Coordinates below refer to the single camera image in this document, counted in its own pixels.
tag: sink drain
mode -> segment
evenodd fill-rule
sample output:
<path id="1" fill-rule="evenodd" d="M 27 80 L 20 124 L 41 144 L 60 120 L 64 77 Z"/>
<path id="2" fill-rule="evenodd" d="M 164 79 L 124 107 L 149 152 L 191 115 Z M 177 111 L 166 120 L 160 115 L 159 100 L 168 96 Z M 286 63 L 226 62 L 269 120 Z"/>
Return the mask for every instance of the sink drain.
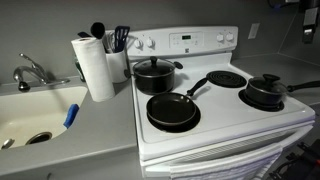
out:
<path id="1" fill-rule="evenodd" d="M 39 133 L 39 134 L 33 136 L 31 139 L 29 139 L 29 141 L 26 143 L 26 145 L 48 141 L 51 139 L 51 137 L 52 137 L 51 132 L 42 132 L 42 133 Z"/>

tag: blue sponge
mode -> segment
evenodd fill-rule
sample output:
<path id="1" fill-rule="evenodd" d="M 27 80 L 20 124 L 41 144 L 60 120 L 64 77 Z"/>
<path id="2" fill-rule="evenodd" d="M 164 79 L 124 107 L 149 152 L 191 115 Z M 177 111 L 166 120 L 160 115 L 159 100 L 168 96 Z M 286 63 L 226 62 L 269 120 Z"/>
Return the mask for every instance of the blue sponge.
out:
<path id="1" fill-rule="evenodd" d="M 67 129 L 72 125 L 74 118 L 76 117 L 78 111 L 79 111 L 78 104 L 71 104 L 71 106 L 68 110 L 68 115 L 67 115 L 66 121 L 63 123 L 63 125 Z"/>

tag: oven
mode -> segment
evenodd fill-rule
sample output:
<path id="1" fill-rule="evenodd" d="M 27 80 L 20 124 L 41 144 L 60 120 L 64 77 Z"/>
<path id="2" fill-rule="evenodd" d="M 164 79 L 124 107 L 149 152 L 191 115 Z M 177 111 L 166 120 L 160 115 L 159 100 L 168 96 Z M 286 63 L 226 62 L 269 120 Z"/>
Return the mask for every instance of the oven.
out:
<path id="1" fill-rule="evenodd" d="M 238 42 L 234 26 L 176 27 L 130 32 L 129 66 L 150 56 L 179 62 L 175 93 L 190 97 L 195 118 L 179 130 L 157 125 L 147 115 L 154 95 L 141 92 L 131 77 L 139 157 L 145 179 L 236 179 L 263 176 L 281 152 L 311 129 L 315 112 L 284 96 L 276 106 L 252 102 L 244 93 L 252 76 L 230 64 Z"/>

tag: control panel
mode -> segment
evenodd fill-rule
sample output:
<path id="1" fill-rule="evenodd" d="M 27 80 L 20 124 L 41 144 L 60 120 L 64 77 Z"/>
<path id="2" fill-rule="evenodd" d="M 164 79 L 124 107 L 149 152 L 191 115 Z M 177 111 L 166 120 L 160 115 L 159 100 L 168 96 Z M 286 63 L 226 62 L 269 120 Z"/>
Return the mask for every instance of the control panel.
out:
<path id="1" fill-rule="evenodd" d="M 237 46 L 235 26 L 176 27 L 132 31 L 127 38 L 129 59 L 228 52 Z"/>

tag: oven door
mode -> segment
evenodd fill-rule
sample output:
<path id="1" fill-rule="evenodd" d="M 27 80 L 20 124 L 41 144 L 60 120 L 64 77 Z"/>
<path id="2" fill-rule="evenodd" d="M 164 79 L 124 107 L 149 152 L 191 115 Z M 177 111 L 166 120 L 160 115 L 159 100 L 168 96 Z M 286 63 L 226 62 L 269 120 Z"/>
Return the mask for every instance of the oven door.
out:
<path id="1" fill-rule="evenodd" d="M 312 127 L 307 125 L 265 134 L 153 165 L 141 162 L 142 172 L 145 179 L 159 180 L 262 177 L 281 152 L 304 137 Z"/>

